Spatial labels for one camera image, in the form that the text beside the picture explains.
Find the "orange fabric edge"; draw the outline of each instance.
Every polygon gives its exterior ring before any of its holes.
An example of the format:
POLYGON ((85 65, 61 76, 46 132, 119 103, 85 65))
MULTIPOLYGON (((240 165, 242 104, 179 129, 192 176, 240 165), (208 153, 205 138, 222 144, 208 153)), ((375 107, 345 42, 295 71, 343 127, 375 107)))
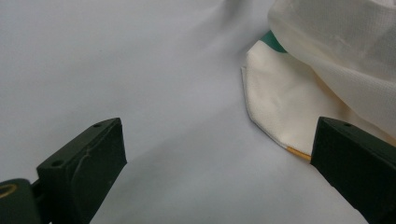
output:
POLYGON ((293 154, 293 155, 296 155, 296 156, 298 156, 300 158, 303 158, 304 160, 311 161, 311 156, 309 156, 309 155, 307 155, 307 154, 305 154, 305 153, 303 153, 303 152, 301 152, 301 151, 299 151, 299 150, 297 150, 297 149, 295 149, 293 147, 286 147, 286 150, 288 152, 290 152, 291 154, 293 154))

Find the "green fabric edge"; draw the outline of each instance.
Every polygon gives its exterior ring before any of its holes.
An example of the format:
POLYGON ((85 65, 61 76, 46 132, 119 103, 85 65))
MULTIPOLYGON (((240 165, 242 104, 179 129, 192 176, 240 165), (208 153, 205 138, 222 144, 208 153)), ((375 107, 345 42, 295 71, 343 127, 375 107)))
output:
POLYGON ((279 53, 287 53, 287 51, 279 44, 274 33, 270 30, 267 34, 265 34, 260 41, 267 44, 271 49, 279 52, 279 53))

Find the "white fabric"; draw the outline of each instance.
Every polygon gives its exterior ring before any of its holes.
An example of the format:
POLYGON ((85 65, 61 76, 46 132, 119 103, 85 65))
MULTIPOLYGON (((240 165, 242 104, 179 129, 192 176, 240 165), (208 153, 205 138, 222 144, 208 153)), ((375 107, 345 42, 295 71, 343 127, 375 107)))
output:
POLYGON ((251 119, 282 147, 310 155, 319 116, 347 120, 389 139, 347 107, 310 66, 262 41, 247 53, 243 78, 251 119))
POLYGON ((310 154, 318 116, 328 116, 349 121, 394 144, 393 2, 278 0, 268 19, 280 44, 303 63, 290 56, 275 57, 271 50, 257 46, 248 54, 248 108, 265 131, 282 146, 310 154), (266 63, 269 57, 276 62, 266 63), (268 89, 249 81, 249 75, 268 89))

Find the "screw hole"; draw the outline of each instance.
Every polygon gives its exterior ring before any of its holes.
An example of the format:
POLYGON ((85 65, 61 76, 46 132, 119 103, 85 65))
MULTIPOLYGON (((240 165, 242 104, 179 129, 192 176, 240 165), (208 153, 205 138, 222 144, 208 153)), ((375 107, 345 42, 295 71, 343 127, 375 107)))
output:
POLYGON ((55 161, 55 162, 53 162, 53 163, 51 164, 51 166, 57 167, 57 166, 60 166, 60 165, 62 165, 62 164, 64 164, 63 161, 55 161))
POLYGON ((7 184, 0 186, 0 199, 7 197, 8 195, 12 194, 15 190, 17 190, 16 184, 7 184))

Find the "folded cloth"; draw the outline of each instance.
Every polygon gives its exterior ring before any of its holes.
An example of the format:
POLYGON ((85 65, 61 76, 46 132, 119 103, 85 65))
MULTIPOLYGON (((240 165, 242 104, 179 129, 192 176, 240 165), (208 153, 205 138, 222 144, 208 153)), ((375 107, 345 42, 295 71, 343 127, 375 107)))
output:
POLYGON ((396 6, 277 0, 272 32, 247 53, 247 110, 287 150, 310 159, 319 116, 396 145, 396 6))

